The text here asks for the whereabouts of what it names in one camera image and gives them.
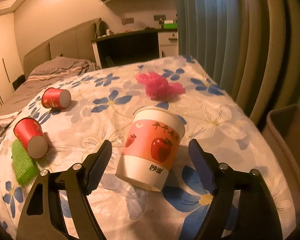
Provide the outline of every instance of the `large paper cup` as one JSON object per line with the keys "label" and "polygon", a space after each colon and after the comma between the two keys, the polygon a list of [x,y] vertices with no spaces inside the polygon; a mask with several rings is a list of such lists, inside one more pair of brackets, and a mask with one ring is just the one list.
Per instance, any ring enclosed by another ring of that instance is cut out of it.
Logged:
{"label": "large paper cup", "polygon": [[42,95],[41,104],[45,108],[66,108],[71,103],[68,90],[48,88]]}
{"label": "large paper cup", "polygon": [[184,134],[183,122],[176,115],[157,107],[140,109],[115,175],[137,187],[161,191]]}
{"label": "large paper cup", "polygon": [[47,140],[35,119],[30,117],[21,119],[15,125],[13,132],[30,157],[38,159],[47,153]]}

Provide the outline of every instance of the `crumpled pink object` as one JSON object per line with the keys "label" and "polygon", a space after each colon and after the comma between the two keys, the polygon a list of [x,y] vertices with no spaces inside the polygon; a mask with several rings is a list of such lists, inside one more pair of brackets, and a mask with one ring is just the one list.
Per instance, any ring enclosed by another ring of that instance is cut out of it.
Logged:
{"label": "crumpled pink object", "polygon": [[182,84],[178,82],[169,83],[166,78],[155,72],[137,74],[136,80],[139,84],[146,86],[146,94],[152,100],[172,99],[177,95],[185,93]]}

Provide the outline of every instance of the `green sponge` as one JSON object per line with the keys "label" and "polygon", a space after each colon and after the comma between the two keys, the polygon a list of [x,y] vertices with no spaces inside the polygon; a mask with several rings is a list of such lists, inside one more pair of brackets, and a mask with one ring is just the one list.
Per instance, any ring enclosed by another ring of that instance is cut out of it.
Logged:
{"label": "green sponge", "polygon": [[12,166],[21,186],[26,186],[39,174],[37,164],[28,155],[18,139],[12,144]]}

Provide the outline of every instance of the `orange label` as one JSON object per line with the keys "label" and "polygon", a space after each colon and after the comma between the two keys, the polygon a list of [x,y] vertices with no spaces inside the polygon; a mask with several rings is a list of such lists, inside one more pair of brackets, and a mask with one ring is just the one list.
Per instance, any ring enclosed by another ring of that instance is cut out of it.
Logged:
{"label": "orange label", "polygon": [[139,120],[132,124],[122,154],[149,160],[169,171],[179,143],[180,136],[170,126],[153,120]]}

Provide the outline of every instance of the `robotic claw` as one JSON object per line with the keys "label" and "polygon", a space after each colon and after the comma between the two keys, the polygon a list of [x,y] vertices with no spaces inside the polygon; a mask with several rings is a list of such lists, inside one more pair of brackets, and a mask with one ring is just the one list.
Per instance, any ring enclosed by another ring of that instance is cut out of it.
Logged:
{"label": "robotic claw", "polygon": [[[87,195],[98,187],[112,154],[112,145],[104,141],[98,152],[67,171],[43,170],[27,197],[19,220],[17,240],[75,240],[67,232],[58,190],[66,190],[71,215],[80,240],[106,240]],[[235,190],[241,190],[238,217],[232,233],[224,240],[280,240],[282,230],[270,192],[258,170],[234,171],[218,163],[193,139],[189,155],[205,189],[214,196],[195,239],[221,239]]]}

